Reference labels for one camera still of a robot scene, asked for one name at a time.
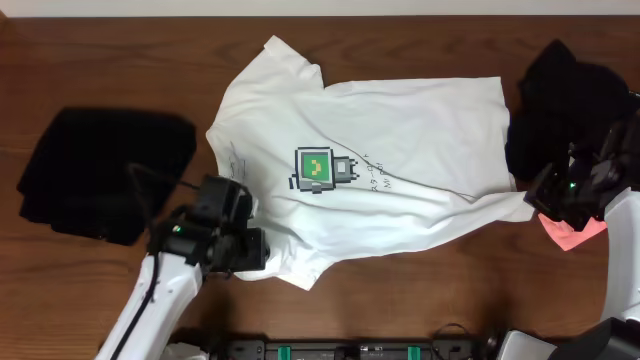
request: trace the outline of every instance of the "pixel art robot graphic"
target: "pixel art robot graphic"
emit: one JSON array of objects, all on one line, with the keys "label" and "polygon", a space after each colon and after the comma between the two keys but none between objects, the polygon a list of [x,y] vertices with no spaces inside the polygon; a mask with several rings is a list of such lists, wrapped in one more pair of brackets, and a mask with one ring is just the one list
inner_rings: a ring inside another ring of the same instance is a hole
[{"label": "pixel art robot graphic", "polygon": [[335,157],[330,147],[299,147],[296,150],[296,173],[289,178],[289,188],[321,194],[336,184],[346,184],[360,175],[353,170],[357,161],[348,156]]}]

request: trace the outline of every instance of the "wooden table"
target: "wooden table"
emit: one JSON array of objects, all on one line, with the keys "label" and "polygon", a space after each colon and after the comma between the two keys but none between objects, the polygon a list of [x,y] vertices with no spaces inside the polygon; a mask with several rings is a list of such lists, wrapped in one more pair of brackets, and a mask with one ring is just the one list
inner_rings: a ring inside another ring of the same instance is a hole
[{"label": "wooden table", "polygon": [[[540,50],[561,38],[640,88],[640,19],[402,17],[24,19],[0,33],[0,358],[87,359],[125,304],[144,244],[52,232],[18,216],[15,186],[66,105],[176,112],[198,127],[184,178],[215,173],[204,133],[233,78],[277,35],[348,80],[502,76],[508,106]],[[188,199],[180,190],[167,208]],[[208,281],[181,324],[210,327],[228,297],[232,329],[271,338],[423,337],[447,322],[576,335],[598,321],[606,234],[563,252],[537,220],[494,223],[422,253],[345,261],[309,291],[278,279]]]}]

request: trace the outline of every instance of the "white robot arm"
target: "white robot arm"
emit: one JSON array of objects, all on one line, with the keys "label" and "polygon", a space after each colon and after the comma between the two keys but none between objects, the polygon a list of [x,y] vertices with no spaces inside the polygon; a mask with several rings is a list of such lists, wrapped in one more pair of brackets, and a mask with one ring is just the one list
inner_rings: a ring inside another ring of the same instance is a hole
[{"label": "white robot arm", "polygon": [[196,347],[165,348],[180,315],[207,274],[264,269],[269,250],[263,231],[247,228],[255,211],[248,190],[211,176],[197,189],[193,206],[178,207],[158,225],[148,220],[150,254],[96,360],[208,359]]},{"label": "white robot arm", "polygon": [[[601,321],[640,322],[640,192],[626,189],[607,205],[609,275]],[[547,360],[556,349],[520,331],[510,331],[498,360]]]},{"label": "white robot arm", "polygon": [[[124,346],[116,354],[117,359],[156,360],[160,358],[171,331],[182,312],[202,286],[199,264],[185,263],[185,257],[161,252],[160,273],[152,300],[147,304],[137,325],[128,335]],[[143,302],[153,273],[153,256],[142,261],[140,276],[129,302],[120,314],[116,325],[96,356],[96,360],[110,360],[129,324]]]}]

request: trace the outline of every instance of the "black cloth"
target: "black cloth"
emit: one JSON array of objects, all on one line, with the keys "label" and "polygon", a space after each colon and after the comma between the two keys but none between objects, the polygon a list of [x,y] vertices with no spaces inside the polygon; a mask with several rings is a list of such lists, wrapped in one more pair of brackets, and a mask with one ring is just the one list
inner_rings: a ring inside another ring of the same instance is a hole
[{"label": "black cloth", "polygon": [[[56,232],[130,245],[144,230],[129,163],[180,178],[196,149],[195,128],[170,114],[67,108],[40,138],[20,179],[20,216]],[[175,187],[140,174],[155,215]]]},{"label": "black cloth", "polygon": [[522,108],[511,117],[505,152],[509,171],[523,181],[552,162],[566,168],[570,143],[576,154],[599,153],[611,124],[640,108],[622,78],[577,61],[559,40],[543,50],[519,88]]}]

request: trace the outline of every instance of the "black cable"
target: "black cable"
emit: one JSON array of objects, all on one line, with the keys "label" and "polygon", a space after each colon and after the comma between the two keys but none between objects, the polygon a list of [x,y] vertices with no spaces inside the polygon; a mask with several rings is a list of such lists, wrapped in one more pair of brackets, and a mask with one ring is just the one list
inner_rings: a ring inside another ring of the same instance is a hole
[{"label": "black cable", "polygon": [[169,175],[161,174],[161,173],[159,173],[159,172],[157,172],[157,171],[155,171],[155,170],[153,170],[153,169],[151,169],[151,168],[149,168],[149,167],[147,167],[147,166],[144,166],[144,165],[142,165],[142,164],[138,164],[138,163],[129,163],[129,164],[127,165],[127,171],[129,172],[129,175],[131,175],[133,178],[135,178],[135,172],[134,172],[134,170],[144,171],[144,172],[146,172],[147,174],[151,174],[151,175],[153,175],[153,176],[157,177],[158,179],[160,179],[160,180],[164,180],[165,182],[168,182],[168,183],[170,183],[170,184],[174,184],[174,185],[176,185],[176,184],[177,184],[177,185],[183,185],[183,186],[186,186],[186,187],[190,187],[190,188],[192,188],[193,190],[200,190],[200,187],[195,186],[195,185],[193,185],[192,183],[188,183],[188,182],[186,182],[186,181],[182,181],[182,180],[180,180],[180,179],[173,178],[173,177],[171,177],[171,176],[169,176]]},{"label": "black cable", "polygon": [[153,222],[153,217],[151,216],[151,211],[149,210],[149,206],[142,195],[142,186],[140,186],[139,179],[136,176],[136,170],[144,171],[146,173],[156,176],[159,179],[165,180],[173,184],[184,185],[194,190],[199,189],[199,187],[193,184],[190,184],[184,181],[179,181],[169,176],[157,173],[144,165],[135,164],[135,163],[130,163],[127,165],[127,173],[131,178],[131,182],[133,183],[133,186],[134,186],[134,190],[135,190],[134,195],[136,197],[136,201],[138,202],[138,205],[140,205],[140,208],[142,209],[142,217],[144,218],[145,226],[147,227],[147,229],[149,229],[149,253],[153,256],[153,272],[151,274],[151,282],[149,283],[149,289],[147,289],[147,293],[144,295],[144,298],[142,299],[142,303],[140,304],[138,311],[136,311],[135,315],[131,319],[131,322],[129,323],[127,330],[125,330],[124,334],[122,334],[122,338],[120,338],[120,342],[118,343],[118,345],[116,346],[116,349],[113,351],[113,354],[111,355],[111,360],[118,359],[118,356],[120,355],[120,352],[122,352],[122,349],[126,345],[127,340],[129,339],[129,336],[131,336],[133,329],[136,327],[136,324],[140,320],[140,317],[142,317],[142,313],[144,312],[145,308],[149,304],[149,301],[153,299],[153,293],[156,289],[158,275],[160,273],[160,249],[162,244],[160,244],[160,239],[157,237],[156,227]]},{"label": "black cable", "polygon": [[431,336],[431,357],[435,357],[438,360],[444,360],[444,358],[442,357],[442,355],[440,355],[440,352],[438,352],[438,349],[435,348],[435,346],[433,346],[433,343],[436,340],[436,337],[438,337],[438,335],[440,335],[440,333],[442,332],[442,330],[449,328],[449,327],[457,327],[459,329],[462,329],[462,331],[464,331],[464,334],[467,336],[471,336],[471,334],[469,333],[469,331],[467,331],[467,329],[458,324],[458,323],[448,323],[445,326],[441,327],[440,329],[436,330],[436,332],[433,333],[433,335]]}]

